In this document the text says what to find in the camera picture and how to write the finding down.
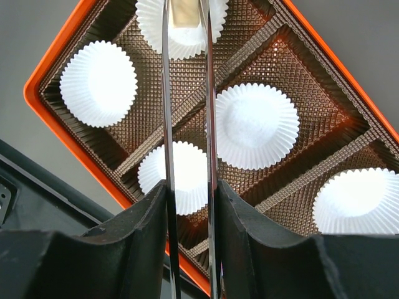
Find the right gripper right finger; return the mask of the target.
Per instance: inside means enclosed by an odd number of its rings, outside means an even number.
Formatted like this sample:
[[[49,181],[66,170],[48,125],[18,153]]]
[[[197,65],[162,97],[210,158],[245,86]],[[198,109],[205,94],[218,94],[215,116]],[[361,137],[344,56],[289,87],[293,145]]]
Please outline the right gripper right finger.
[[[397,298],[398,237],[301,236],[218,182],[227,298]]]

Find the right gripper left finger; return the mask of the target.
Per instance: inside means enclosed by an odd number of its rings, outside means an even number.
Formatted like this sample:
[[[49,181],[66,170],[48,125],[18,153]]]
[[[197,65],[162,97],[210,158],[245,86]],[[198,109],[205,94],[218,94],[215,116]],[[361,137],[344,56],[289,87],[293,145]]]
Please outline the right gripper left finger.
[[[159,298],[166,182],[81,236],[1,231],[2,298]]]

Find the orange chocolate box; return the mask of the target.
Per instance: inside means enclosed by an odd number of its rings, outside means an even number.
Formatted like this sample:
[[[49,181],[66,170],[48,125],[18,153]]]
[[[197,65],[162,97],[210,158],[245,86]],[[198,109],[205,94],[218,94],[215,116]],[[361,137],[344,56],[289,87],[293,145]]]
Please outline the orange chocolate box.
[[[348,168],[398,170],[398,135],[290,1],[211,1],[218,176],[301,235]],[[162,1],[81,1],[24,98],[123,207],[165,177]],[[209,291],[201,28],[169,28],[181,269]]]

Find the white square chocolate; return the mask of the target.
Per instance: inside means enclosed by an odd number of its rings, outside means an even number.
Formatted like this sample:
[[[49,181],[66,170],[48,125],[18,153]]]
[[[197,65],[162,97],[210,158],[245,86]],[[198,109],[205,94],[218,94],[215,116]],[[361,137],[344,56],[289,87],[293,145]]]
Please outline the white square chocolate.
[[[195,28],[200,24],[198,0],[171,0],[170,8],[174,28]]]

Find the metal tongs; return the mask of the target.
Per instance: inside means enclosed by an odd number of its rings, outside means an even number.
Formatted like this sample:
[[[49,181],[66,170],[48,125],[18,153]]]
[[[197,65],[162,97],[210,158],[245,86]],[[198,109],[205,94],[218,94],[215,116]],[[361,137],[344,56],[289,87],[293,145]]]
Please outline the metal tongs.
[[[172,298],[180,298],[180,272],[176,215],[208,205],[208,253],[210,298],[222,298],[221,262],[217,252],[216,200],[218,188],[218,155],[216,147],[216,96],[213,66],[213,28],[211,3],[200,1],[193,9],[200,16],[205,51],[207,150],[202,152],[187,142],[175,143],[172,138],[169,60],[169,10],[171,1],[164,1],[161,21],[162,94],[164,114],[164,154],[170,283]]]

